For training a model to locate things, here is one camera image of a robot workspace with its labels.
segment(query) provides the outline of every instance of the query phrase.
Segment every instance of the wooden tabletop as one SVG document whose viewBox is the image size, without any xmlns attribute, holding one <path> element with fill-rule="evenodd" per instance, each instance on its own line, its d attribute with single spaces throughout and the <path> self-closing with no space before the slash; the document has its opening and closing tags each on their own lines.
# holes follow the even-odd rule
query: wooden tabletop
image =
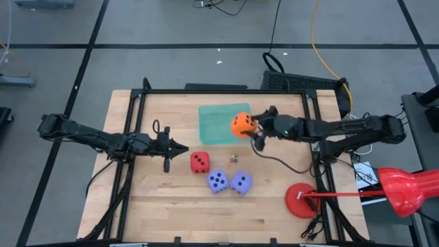
<svg viewBox="0 0 439 247">
<path fill-rule="evenodd" d="M 104 131 L 123 132 L 129 96 L 130 91 L 113 91 Z M 318 91 L 318 100 L 324 120 L 340 120 L 333 91 Z M 295 174 L 277 161 L 256 156 L 249 143 L 206 146 L 199 139 L 198 107 L 237 103 L 249 103 L 252 114 L 262 113 L 274 105 L 282 114 L 304 117 L 299 95 L 147 95 L 141 132 L 155 138 L 152 122 L 158 119 L 162 128 L 171 127 L 171 137 L 188 146 L 189 151 L 171 162 L 168 174 L 163 173 L 163 158 L 137 157 L 123 236 L 125 242 L 172 242 L 176 236 L 182 237 L 182 242 L 268 243 L 271 237 L 277 238 L 279 243 L 306 242 L 300 234 L 311 220 L 292 215 L 285 206 L 284 195 L 294 183 L 315 186 L 315 178 L 309 173 Z M 253 177 L 248 194 L 241 196 L 231 189 L 212 194 L 206 174 L 191 172 L 189 156 L 197 151 L 207 151 L 211 171 L 222 169 L 229 179 L 236 171 L 248 172 Z M 239 155 L 238 163 L 227 166 L 234 153 Z M 307 143 L 267 139 L 263 154 L 278 157 L 297 170 L 308 169 L 311 163 Z M 105 154 L 97 155 L 94 173 L 105 166 L 105 158 Z M 340 158 L 351 161 L 346 154 Z M 116 165 L 108 168 L 91 185 L 78 237 L 88 234 L 108 208 L 115 168 Z M 352 167 L 336 163 L 332 169 L 337 192 L 357 191 Z M 359 198 L 339 198 L 339 204 L 351 224 L 368 238 Z M 114 219 L 112 236 L 115 236 L 119 212 Z M 335 238 L 331 213 L 330 223 Z M 324 233 L 321 233 L 314 243 L 323 242 Z"/>
</svg>

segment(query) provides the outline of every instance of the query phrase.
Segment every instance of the orange die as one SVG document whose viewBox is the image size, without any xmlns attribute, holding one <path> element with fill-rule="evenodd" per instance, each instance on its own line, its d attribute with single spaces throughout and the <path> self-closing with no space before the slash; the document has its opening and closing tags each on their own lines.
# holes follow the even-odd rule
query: orange die
<svg viewBox="0 0 439 247">
<path fill-rule="evenodd" d="M 238 113 L 230 123 L 230 131 L 238 138 L 246 139 L 249 136 L 242 132 L 254 132 L 257 124 L 248 113 Z"/>
</svg>

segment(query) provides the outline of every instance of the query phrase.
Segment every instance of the green tray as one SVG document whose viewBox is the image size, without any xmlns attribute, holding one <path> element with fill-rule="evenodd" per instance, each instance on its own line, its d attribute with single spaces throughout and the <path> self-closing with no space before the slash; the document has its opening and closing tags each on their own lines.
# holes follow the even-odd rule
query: green tray
<svg viewBox="0 0 439 247">
<path fill-rule="evenodd" d="M 200 140 L 204 144 L 226 144 L 249 141 L 235 137 L 230 131 L 230 123 L 238 113 L 250 113 L 249 104 L 228 104 L 200 106 L 198 109 Z"/>
</svg>

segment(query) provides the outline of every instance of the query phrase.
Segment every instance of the red round base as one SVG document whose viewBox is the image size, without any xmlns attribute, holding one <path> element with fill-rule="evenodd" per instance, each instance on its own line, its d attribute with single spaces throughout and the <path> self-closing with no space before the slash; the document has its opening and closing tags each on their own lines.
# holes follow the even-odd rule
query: red round base
<svg viewBox="0 0 439 247">
<path fill-rule="evenodd" d="M 287 205 L 288 210 L 295 216 L 301 218 L 310 218 L 315 216 L 317 212 L 312 210 L 312 208 L 305 201 L 305 198 L 303 196 L 301 196 L 299 199 L 297 198 L 299 192 L 309 193 L 314 190 L 316 189 L 306 183 L 296 183 L 288 188 L 287 193 L 285 194 L 285 204 Z M 317 206 L 317 209 L 320 210 L 319 199 L 309 199 L 311 199 L 311 201 Z"/>
</svg>

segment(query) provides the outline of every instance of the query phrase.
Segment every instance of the purple die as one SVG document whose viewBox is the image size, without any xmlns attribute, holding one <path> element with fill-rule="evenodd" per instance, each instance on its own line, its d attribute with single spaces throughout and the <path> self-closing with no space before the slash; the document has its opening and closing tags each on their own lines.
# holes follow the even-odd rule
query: purple die
<svg viewBox="0 0 439 247">
<path fill-rule="evenodd" d="M 211 172 L 207 176 L 207 183 L 213 193 L 218 193 L 228 187 L 226 174 L 222 170 Z"/>
<path fill-rule="evenodd" d="M 243 171 L 238 171 L 233 177 L 230 187 L 234 191 L 244 196 L 251 188 L 252 183 L 253 183 L 253 178 L 249 174 Z"/>
</svg>

